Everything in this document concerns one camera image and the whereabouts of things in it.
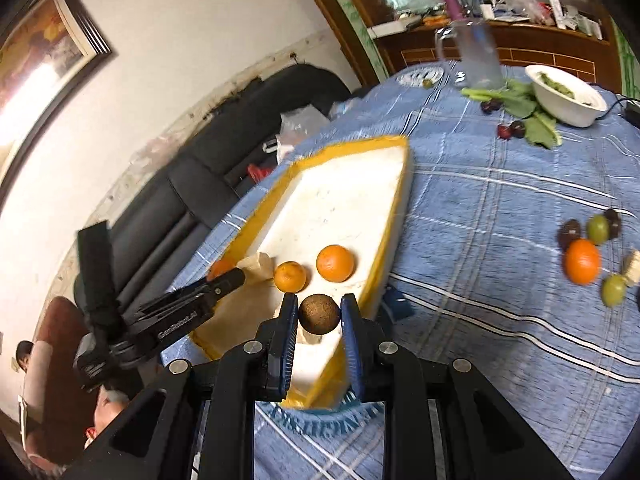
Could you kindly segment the brown kiwi fruit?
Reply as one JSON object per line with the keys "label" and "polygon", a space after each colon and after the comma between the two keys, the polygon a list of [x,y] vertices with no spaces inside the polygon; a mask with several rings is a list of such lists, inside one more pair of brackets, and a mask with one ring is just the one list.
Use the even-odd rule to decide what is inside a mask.
{"label": "brown kiwi fruit", "polygon": [[340,308],[328,295],[310,295],[299,305],[298,322],[313,335],[322,336],[332,332],[340,321]]}

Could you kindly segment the small orange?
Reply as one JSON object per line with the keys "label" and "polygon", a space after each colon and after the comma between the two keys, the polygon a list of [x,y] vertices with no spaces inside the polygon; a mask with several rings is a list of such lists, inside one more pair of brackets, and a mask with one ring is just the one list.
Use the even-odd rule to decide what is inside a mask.
{"label": "small orange", "polygon": [[307,272],[300,263],[285,261],[274,270],[273,283],[280,292],[297,294],[307,285]]}

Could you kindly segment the large orange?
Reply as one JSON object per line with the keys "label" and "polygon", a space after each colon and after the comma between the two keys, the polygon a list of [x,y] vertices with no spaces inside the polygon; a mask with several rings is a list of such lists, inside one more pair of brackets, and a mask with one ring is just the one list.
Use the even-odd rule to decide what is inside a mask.
{"label": "large orange", "polygon": [[354,273],[355,257],[350,250],[341,245],[329,245],[318,253],[316,269],[326,281],[343,283]]}

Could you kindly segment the green grape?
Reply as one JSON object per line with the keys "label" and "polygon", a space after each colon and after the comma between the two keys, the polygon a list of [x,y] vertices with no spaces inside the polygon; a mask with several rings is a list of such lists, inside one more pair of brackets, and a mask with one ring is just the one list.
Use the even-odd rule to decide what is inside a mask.
{"label": "green grape", "polygon": [[623,275],[612,273],[608,275],[600,289],[601,300],[605,307],[612,308],[621,304],[626,296],[627,284]]}
{"label": "green grape", "polygon": [[604,214],[595,214],[586,224],[588,240],[600,246],[610,239],[610,224]]}

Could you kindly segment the smaller orange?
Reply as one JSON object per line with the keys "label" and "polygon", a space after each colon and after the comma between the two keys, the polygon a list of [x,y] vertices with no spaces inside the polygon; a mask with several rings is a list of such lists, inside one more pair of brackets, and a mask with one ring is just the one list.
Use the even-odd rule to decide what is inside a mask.
{"label": "smaller orange", "polygon": [[227,257],[221,257],[215,261],[208,269],[206,280],[211,282],[218,276],[229,272],[235,268],[235,261]]}

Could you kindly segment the foam chunk in tray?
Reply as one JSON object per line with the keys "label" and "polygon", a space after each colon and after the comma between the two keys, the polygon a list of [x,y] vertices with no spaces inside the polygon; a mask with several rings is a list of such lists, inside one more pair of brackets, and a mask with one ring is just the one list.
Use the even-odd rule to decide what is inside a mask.
{"label": "foam chunk in tray", "polygon": [[273,262],[265,252],[255,252],[254,255],[241,259],[236,267],[243,272],[245,285],[254,285],[273,278]]}

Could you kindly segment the white foam tray yellow rim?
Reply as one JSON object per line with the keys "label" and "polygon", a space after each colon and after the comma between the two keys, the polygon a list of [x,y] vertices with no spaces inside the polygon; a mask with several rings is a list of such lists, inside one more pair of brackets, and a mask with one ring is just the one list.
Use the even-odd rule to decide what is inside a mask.
{"label": "white foam tray yellow rim", "polygon": [[[325,294],[338,305],[354,294],[363,318],[373,320],[394,261],[413,178],[405,136],[341,142],[296,160],[278,177],[220,258],[240,262],[256,252],[276,266],[296,261],[308,272],[300,303]],[[341,283],[320,276],[321,249],[340,245],[355,257]],[[283,292],[272,280],[243,285],[222,298],[214,316],[191,334],[209,358],[253,338],[261,322],[279,314]],[[294,410],[335,408],[348,388],[340,322],[311,336],[298,323],[291,388],[282,405]]]}

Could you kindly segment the red plastic bag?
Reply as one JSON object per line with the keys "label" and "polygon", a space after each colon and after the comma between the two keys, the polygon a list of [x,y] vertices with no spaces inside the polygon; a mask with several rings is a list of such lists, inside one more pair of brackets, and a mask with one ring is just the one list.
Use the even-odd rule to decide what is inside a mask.
{"label": "red plastic bag", "polygon": [[273,172],[273,167],[262,168],[255,164],[249,164],[246,168],[248,176],[255,182],[258,183],[262,180],[265,180],[266,177],[269,177]]}

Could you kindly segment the red cherry near vegetable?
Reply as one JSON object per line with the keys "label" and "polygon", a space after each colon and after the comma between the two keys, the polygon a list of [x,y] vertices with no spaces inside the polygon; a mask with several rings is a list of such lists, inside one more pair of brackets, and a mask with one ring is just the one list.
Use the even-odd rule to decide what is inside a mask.
{"label": "red cherry near vegetable", "polygon": [[498,125],[497,136],[502,140],[510,140],[512,138],[511,128],[503,124]]}

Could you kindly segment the white foam block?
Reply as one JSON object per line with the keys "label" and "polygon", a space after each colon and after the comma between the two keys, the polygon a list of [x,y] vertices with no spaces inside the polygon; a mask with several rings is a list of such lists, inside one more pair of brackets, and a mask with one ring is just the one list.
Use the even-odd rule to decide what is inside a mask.
{"label": "white foam block", "polygon": [[640,283],[640,252],[633,249],[625,256],[622,265],[622,275],[627,286],[637,286]]}

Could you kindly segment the dark cherry upper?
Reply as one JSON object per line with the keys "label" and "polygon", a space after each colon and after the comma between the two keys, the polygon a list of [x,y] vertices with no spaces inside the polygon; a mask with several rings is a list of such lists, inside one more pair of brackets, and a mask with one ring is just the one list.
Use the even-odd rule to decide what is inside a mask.
{"label": "dark cherry upper", "polygon": [[480,103],[480,110],[484,114],[492,114],[493,112],[498,112],[503,107],[503,100],[492,98],[487,101],[483,101]]}

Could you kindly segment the framed picture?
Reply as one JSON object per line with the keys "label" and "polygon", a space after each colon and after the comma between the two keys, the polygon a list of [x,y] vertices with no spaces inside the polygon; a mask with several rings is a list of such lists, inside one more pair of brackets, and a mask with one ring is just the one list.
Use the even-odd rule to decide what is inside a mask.
{"label": "framed picture", "polygon": [[36,0],[1,48],[1,198],[49,120],[112,55],[80,0]]}

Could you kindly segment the green leafy vegetable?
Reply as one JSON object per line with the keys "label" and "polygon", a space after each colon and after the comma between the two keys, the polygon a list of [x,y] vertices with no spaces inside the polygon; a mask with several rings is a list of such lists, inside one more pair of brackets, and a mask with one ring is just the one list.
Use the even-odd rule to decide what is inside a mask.
{"label": "green leafy vegetable", "polygon": [[504,86],[498,90],[463,88],[461,94],[479,103],[492,98],[503,100],[501,110],[513,118],[512,122],[524,122],[526,135],[523,139],[530,145],[554,150],[563,143],[562,136],[556,128],[556,119],[539,105],[532,84],[507,79]]}

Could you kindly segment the clear plastic pitcher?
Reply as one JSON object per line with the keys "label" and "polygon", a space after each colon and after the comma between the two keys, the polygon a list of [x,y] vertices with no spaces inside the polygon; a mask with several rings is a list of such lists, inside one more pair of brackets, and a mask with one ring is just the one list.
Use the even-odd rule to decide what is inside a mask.
{"label": "clear plastic pitcher", "polygon": [[[445,58],[445,40],[452,40],[460,54],[456,68],[451,68]],[[464,18],[437,29],[435,50],[454,88],[498,90],[504,86],[494,36],[484,20]]]}

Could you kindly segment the wooden sideboard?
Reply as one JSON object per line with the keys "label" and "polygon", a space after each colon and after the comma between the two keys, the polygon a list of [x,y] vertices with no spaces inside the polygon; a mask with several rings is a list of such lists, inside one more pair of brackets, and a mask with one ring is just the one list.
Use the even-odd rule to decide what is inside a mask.
{"label": "wooden sideboard", "polygon": [[[404,32],[375,39],[374,43],[386,68],[394,74],[411,65],[436,62],[435,30],[447,24],[443,18],[427,18]],[[555,66],[585,82],[621,92],[622,70],[613,22],[607,13],[602,13],[599,24],[601,38],[555,26],[489,23],[501,64]]]}

